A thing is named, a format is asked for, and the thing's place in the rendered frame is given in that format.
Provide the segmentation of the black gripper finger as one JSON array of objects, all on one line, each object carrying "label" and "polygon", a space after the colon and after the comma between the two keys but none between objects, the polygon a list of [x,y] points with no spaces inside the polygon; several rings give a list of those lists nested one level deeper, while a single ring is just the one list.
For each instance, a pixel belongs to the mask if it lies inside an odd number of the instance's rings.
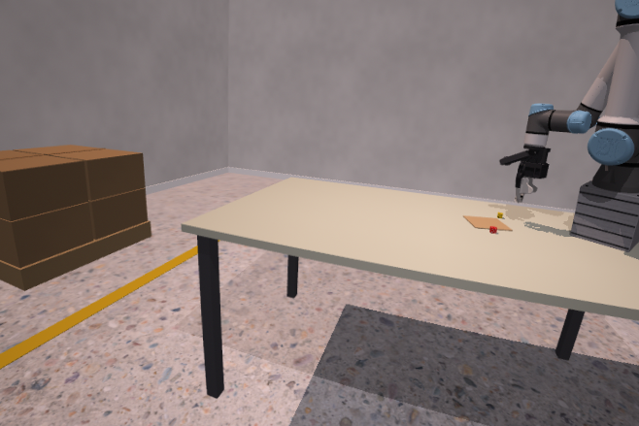
[{"label": "black gripper finger", "polygon": [[[537,191],[537,187],[535,185],[533,185],[533,183],[532,183],[533,182],[533,178],[530,178],[530,177],[527,177],[527,178],[529,178],[529,185],[533,188],[533,192],[536,192]],[[522,201],[523,197],[524,197],[524,194],[521,194],[521,201]]]},{"label": "black gripper finger", "polygon": [[516,176],[516,197],[518,203],[520,202],[521,193],[532,193],[533,188],[529,186],[529,179],[524,178],[521,172],[521,167],[518,169]]}]

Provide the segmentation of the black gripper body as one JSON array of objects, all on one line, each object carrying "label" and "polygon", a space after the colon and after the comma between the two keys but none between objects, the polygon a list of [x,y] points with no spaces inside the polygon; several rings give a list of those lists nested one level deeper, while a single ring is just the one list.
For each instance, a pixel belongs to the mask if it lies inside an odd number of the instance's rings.
[{"label": "black gripper body", "polygon": [[548,153],[551,151],[551,149],[546,147],[533,147],[526,145],[524,145],[523,148],[528,149],[529,157],[521,160],[519,168],[522,167],[522,174],[533,179],[546,178],[550,165],[547,163],[547,158]]}]

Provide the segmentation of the tan flat mat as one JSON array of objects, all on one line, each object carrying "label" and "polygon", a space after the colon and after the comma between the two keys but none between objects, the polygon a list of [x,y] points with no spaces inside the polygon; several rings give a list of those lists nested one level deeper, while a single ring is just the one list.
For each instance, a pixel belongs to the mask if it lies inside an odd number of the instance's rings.
[{"label": "tan flat mat", "polygon": [[503,222],[498,220],[497,218],[490,217],[478,217],[478,216],[463,216],[470,224],[472,224],[475,228],[479,229],[489,229],[490,226],[496,227],[497,230],[503,231],[513,231]]}]

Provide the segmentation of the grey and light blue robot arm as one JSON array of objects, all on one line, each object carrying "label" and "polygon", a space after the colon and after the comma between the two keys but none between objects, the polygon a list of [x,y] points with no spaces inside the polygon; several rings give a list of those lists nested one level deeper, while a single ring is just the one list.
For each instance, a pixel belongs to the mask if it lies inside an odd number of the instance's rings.
[{"label": "grey and light blue robot arm", "polygon": [[549,131],[584,134],[596,125],[588,152],[601,166],[592,185],[639,193],[639,0],[615,0],[615,7],[620,42],[578,109],[558,111],[551,104],[531,105],[523,143],[544,147]]}]

